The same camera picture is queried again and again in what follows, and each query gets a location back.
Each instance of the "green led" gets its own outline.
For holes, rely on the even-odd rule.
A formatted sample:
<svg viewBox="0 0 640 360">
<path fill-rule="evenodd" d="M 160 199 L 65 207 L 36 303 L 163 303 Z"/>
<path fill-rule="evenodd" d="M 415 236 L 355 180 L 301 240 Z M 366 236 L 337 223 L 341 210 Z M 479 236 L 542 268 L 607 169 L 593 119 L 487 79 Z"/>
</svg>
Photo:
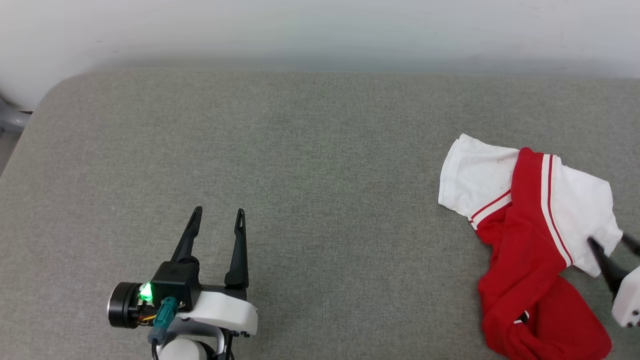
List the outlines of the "green led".
<svg viewBox="0 0 640 360">
<path fill-rule="evenodd" d="M 153 294 L 153 291 L 151 291 L 151 283 L 150 282 L 144 284 L 140 288 L 140 300 L 143 300 L 143 301 L 146 301 L 146 302 L 153 302 L 154 301 L 154 294 Z"/>
</svg>

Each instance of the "gray fabric surface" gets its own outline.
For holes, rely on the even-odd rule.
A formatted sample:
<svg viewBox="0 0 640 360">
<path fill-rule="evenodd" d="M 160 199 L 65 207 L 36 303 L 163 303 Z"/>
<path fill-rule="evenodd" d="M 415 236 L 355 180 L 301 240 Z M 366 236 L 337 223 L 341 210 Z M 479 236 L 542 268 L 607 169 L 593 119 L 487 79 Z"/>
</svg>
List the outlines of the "gray fabric surface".
<svg viewBox="0 0 640 360">
<path fill-rule="evenodd" d="M 640 82 L 393 74 L 114 70 L 68 79 L 33 115 L 0 177 L 1 359 L 144 359 L 113 329 L 120 281 L 145 281 L 204 207 L 195 255 L 221 284 L 247 217 L 259 334 L 238 360 L 499 359 L 478 279 L 490 249 L 437 204 L 464 132 L 529 146 L 611 182 L 640 236 Z M 618 247 L 628 268 L 640 261 Z M 563 273 L 613 340 L 602 278 Z"/>
</svg>

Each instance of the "motor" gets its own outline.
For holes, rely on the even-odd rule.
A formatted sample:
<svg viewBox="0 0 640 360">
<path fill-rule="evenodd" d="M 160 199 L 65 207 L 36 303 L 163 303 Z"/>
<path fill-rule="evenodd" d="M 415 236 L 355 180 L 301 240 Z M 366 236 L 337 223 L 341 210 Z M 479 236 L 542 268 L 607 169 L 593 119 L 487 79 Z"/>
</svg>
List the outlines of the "motor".
<svg viewBox="0 0 640 360">
<path fill-rule="evenodd" d="M 238 209 L 236 243 L 225 285 L 200 284 L 200 262 L 191 255 L 198 236 L 202 207 L 193 211 L 171 260 L 160 264 L 151 281 L 121 282 L 109 300 L 113 327 L 150 327 L 147 339 L 155 360 L 234 360 L 233 339 L 256 334 L 258 314 L 246 300 L 249 271 L 246 220 Z M 211 336 L 216 348 L 180 335 Z"/>
<path fill-rule="evenodd" d="M 640 327 L 640 266 L 628 272 L 608 258 L 602 246 L 594 239 L 588 239 L 593 255 L 598 261 L 602 275 L 613 294 L 611 314 L 620 326 Z M 627 234 L 623 234 L 622 242 L 635 255 L 640 256 L 640 243 Z"/>
</svg>

